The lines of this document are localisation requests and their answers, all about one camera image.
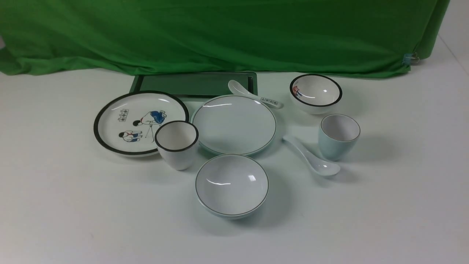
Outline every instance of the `dinnerware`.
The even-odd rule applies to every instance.
[[[318,158],[316,155],[308,151],[294,136],[285,135],[283,136],[283,140],[290,143],[302,155],[303,161],[305,161],[310,171],[323,177],[330,177],[339,173],[339,165]]]
[[[104,106],[93,131],[106,149],[127,157],[143,157],[158,153],[154,134],[161,125],[174,120],[189,120],[181,100],[163,92],[137,92]]]
[[[263,103],[240,95],[205,102],[192,116],[200,145],[215,154],[251,155],[273,140],[277,121]]]
[[[199,202],[212,214],[239,219],[251,215],[267,197],[269,179],[262,166],[243,155],[207,161],[196,177]]]
[[[301,110],[309,114],[323,114],[332,110],[342,98],[342,89],[329,77],[305,74],[290,84],[290,98]]]
[[[228,88],[230,89],[232,94],[244,95],[246,97],[250,97],[252,99],[261,101],[267,106],[270,106],[272,108],[280,109],[283,107],[283,103],[279,101],[272,100],[272,99],[265,98],[265,97],[260,97],[260,96],[250,93],[246,88],[244,88],[244,86],[242,86],[242,84],[240,84],[239,82],[235,80],[231,80],[228,82]]]
[[[346,115],[332,114],[323,118],[319,129],[319,150],[324,158],[337,161],[347,154],[360,136],[358,123]]]
[[[186,121],[171,121],[162,125],[155,133],[159,153],[173,169],[182,171],[195,160],[199,132]]]

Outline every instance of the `pattern on spoon handle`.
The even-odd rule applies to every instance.
[[[276,100],[272,100],[272,99],[269,99],[269,98],[265,98],[265,97],[261,97],[260,99],[261,102],[264,102],[264,103],[267,103],[267,104],[270,104],[272,106],[275,106],[276,108],[280,109],[283,107],[283,104],[276,101]]]

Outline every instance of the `white bowl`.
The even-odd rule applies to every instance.
[[[301,110],[318,115],[332,110],[342,98],[342,89],[329,77],[305,74],[291,82],[290,98]]]
[[[207,161],[196,177],[199,202],[212,214],[239,219],[252,214],[267,197],[269,179],[255,160],[236,154]]]

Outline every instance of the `ceramic spoon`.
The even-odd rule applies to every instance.
[[[294,136],[285,135],[283,136],[283,140],[290,143],[301,153],[301,155],[303,155],[304,161],[309,166],[310,170],[313,170],[323,177],[330,177],[339,173],[339,165],[324,161],[316,157],[314,154],[308,151]]]
[[[232,94],[244,95],[252,99],[256,99],[272,108],[280,109],[283,107],[283,104],[279,101],[275,101],[275,100],[265,98],[265,97],[260,97],[260,96],[250,93],[248,90],[246,90],[246,88],[244,88],[244,86],[242,86],[240,83],[238,83],[235,80],[231,80],[228,82],[228,88],[230,89]]]

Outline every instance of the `light blue cup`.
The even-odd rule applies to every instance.
[[[360,136],[360,126],[351,117],[332,114],[323,118],[319,129],[319,150],[324,158],[337,161],[347,154]]]

